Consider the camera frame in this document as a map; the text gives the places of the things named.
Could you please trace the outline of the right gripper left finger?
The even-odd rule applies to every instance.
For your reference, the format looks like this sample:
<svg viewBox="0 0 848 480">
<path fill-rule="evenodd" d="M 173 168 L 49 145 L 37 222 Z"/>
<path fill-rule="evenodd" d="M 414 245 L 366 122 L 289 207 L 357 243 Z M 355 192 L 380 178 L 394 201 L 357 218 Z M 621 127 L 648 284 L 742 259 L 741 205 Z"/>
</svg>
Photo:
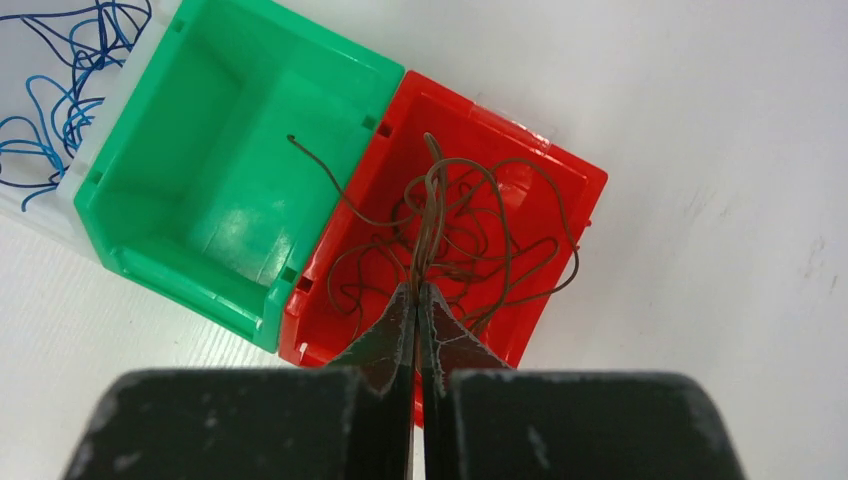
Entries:
<svg viewBox="0 0 848 480">
<path fill-rule="evenodd" d="M 416 313 L 407 284 L 320 368 L 146 369 L 104 392 L 68 479 L 408 479 Z"/>
</svg>

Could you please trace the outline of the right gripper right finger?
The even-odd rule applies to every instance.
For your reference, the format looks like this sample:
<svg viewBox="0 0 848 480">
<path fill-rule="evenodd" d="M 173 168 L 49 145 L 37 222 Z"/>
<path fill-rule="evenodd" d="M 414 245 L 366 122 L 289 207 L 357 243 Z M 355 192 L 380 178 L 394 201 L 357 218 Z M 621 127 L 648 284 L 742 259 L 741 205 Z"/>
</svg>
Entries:
<svg viewBox="0 0 848 480">
<path fill-rule="evenodd" d="M 699 383 L 654 371 L 508 367 L 421 287 L 417 307 L 430 479 L 740 479 Z"/>
</svg>

